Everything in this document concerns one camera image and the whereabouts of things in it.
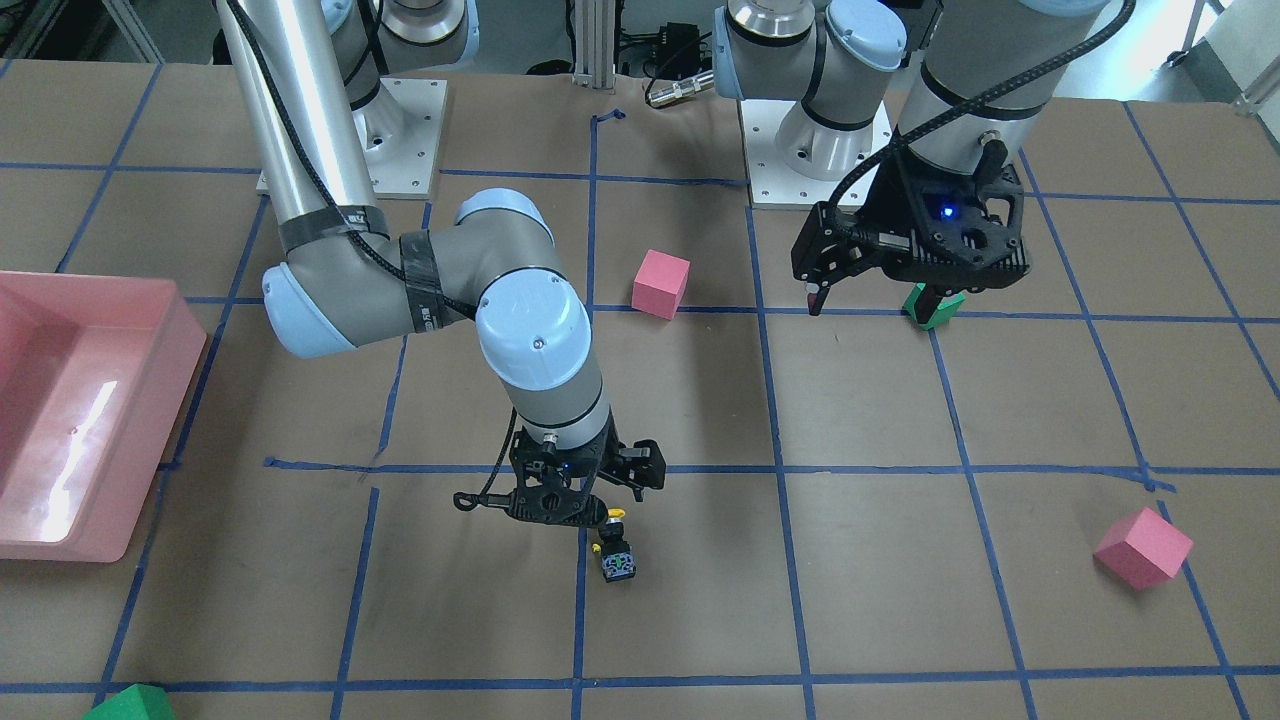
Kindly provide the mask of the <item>green cube near left arm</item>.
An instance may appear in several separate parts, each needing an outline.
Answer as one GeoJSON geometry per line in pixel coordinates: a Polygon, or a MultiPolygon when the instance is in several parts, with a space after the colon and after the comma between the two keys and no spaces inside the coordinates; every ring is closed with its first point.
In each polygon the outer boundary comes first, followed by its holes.
{"type": "Polygon", "coordinates": [[[904,301],[902,311],[916,328],[931,331],[950,322],[965,299],[963,290],[916,283],[904,301]]]}

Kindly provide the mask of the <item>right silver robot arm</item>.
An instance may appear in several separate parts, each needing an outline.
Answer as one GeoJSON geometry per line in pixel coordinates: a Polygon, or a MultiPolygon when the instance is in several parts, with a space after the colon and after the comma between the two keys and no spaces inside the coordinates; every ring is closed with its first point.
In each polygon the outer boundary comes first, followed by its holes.
{"type": "Polygon", "coordinates": [[[452,65],[477,46],[471,1],[219,1],[276,211],[284,261],[262,275],[278,340],[298,357],[471,320],[513,406],[504,495],[458,493],[457,509],[585,527],[625,546],[595,480],[660,489],[654,441],[621,442],[588,311],[549,225],[513,190],[475,193],[454,223],[394,238],[374,158],[407,158],[408,122],[383,78],[452,65]]]}

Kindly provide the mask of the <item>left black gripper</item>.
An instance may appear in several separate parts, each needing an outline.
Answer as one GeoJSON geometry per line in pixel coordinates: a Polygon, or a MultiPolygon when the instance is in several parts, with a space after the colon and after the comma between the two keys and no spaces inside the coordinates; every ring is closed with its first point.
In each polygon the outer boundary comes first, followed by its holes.
{"type": "Polygon", "coordinates": [[[1002,290],[1030,270],[1024,188],[1001,140],[986,143],[974,172],[940,169],[902,151],[876,173],[867,201],[844,211],[810,210],[791,249],[806,282],[806,311],[819,316],[829,286],[870,269],[915,287],[915,319],[951,319],[956,291],[1002,290]]]}

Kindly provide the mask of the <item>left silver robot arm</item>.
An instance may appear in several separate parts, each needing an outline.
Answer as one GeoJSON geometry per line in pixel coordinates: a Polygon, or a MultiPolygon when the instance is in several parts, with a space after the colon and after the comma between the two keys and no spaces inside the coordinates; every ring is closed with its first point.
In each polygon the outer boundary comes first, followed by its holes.
{"type": "Polygon", "coordinates": [[[911,286],[905,313],[946,323],[966,293],[1030,270],[1025,190],[1014,158],[1068,64],[1111,38],[1125,5],[945,1],[893,129],[874,119],[908,55],[908,27],[881,1],[728,1],[716,12],[716,91],[788,101],[776,141],[799,174],[831,183],[790,252],[818,315],[833,284],[870,269],[911,286]]]}

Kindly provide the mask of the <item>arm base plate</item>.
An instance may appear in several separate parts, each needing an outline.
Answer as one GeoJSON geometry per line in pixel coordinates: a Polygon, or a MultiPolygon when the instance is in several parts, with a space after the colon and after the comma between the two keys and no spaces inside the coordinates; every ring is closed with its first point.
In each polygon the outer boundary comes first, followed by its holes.
{"type": "Polygon", "coordinates": [[[745,100],[740,118],[751,202],[758,209],[806,210],[826,201],[891,136],[884,105],[869,126],[852,131],[822,126],[800,102],[782,100],[745,100]]]}
{"type": "Polygon", "coordinates": [[[358,85],[355,96],[342,85],[301,76],[275,83],[284,117],[264,78],[256,76],[242,88],[262,159],[259,191],[271,197],[278,217],[323,206],[288,129],[339,205],[431,196],[448,97],[444,79],[374,79],[358,85]]]}

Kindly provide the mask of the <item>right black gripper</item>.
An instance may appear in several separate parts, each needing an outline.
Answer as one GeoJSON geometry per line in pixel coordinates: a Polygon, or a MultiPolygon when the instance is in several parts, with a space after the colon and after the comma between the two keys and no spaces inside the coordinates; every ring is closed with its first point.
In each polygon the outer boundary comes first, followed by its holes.
{"type": "Polygon", "coordinates": [[[457,492],[453,503],[458,510],[484,506],[499,509],[518,521],[600,527],[600,541],[622,541],[625,510],[608,509],[593,493],[594,483],[605,480],[627,487],[639,502],[645,489],[662,489],[666,484],[666,459],[658,443],[640,439],[627,446],[620,441],[614,425],[605,425],[576,448],[562,448],[525,429],[512,430],[504,450],[515,471],[515,488],[504,495],[457,492]]]}

